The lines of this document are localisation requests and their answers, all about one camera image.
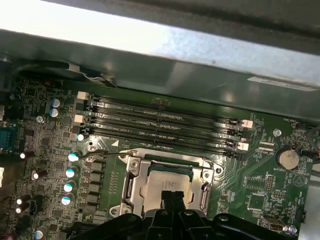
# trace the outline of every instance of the electrolytic capacitor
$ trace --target electrolytic capacitor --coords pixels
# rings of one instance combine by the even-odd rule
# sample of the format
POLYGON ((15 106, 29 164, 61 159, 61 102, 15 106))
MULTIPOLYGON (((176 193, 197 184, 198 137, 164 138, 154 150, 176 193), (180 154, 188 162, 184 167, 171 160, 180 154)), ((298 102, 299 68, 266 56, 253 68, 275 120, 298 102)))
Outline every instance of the electrolytic capacitor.
POLYGON ((70 193, 77 186, 76 182, 73 180, 68 181, 64 186, 63 190, 70 193))
POLYGON ((45 226, 40 226, 34 232, 34 238, 43 240, 44 238, 47 237, 47 232, 48 232, 48 229, 45 226))
POLYGON ((33 158, 36 155, 34 151, 24 151, 20 153, 20 158, 21 159, 30 159, 33 158))
POLYGON ((59 108, 61 107, 61 102, 59 99, 55 98, 51 100, 51 106, 54 108, 59 108))
POLYGON ((68 155, 68 159, 70 162, 76 162, 76 161, 79 161, 80 156, 81 156, 81 153, 79 151, 73 151, 68 155))
POLYGON ((32 172, 32 180, 36 181, 38 179, 42 179, 44 177, 46 177, 48 175, 48 171, 46 169, 42 170, 42 171, 35 171, 32 172))
POLYGON ((85 135, 83 135, 83 134, 81 134, 81 133, 76 136, 76 139, 77 139, 79 142, 83 141, 83 140, 86 139, 86 138, 87 138, 87 136, 85 136, 85 135))
POLYGON ((69 167, 65 171, 67 178, 73 178, 78 173, 78 168, 76 166, 69 167))
POLYGON ((61 199, 61 203, 65 206, 69 205, 75 199, 75 195, 69 192, 61 199))
POLYGON ((31 199, 31 194, 27 193, 23 196, 18 197, 15 202, 16 202, 16 204, 21 205, 24 202, 29 201, 30 199, 31 199))
POLYGON ((53 118, 60 118, 60 117, 62 116, 62 113, 59 112, 58 109, 52 108, 52 109, 50 109, 50 111, 49 111, 49 115, 50 115, 51 117, 53 117, 53 118))
POLYGON ((17 214, 20 214, 20 213, 24 212, 26 209, 28 209, 29 207, 30 207, 30 202, 25 201, 15 209, 15 212, 17 214))

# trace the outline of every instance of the integrated circuit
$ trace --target integrated circuit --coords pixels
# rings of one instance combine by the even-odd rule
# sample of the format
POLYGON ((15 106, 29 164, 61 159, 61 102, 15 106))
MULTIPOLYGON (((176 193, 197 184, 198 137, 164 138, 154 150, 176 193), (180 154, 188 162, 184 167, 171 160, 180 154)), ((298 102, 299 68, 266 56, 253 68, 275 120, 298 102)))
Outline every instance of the integrated circuit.
POLYGON ((62 216, 62 210, 61 209, 54 209, 52 215, 55 216, 55 217, 61 217, 62 216))
POLYGON ((38 185, 38 187, 36 188, 38 192, 44 192, 45 191, 45 186, 44 185, 38 185))
POLYGON ((262 211, 265 205, 265 196, 257 193, 252 193, 249 196, 249 202, 247 205, 248 210, 262 211))
POLYGON ((62 170, 64 168, 64 164, 62 162, 56 162, 55 163, 55 169, 62 170))
POLYGON ((49 143, 50 143, 50 138, 44 137, 44 138, 41 139, 41 145, 49 146, 49 143))
POLYGON ((69 132, 64 132, 63 133, 63 137, 64 138, 69 138, 70 137, 70 133, 69 132))

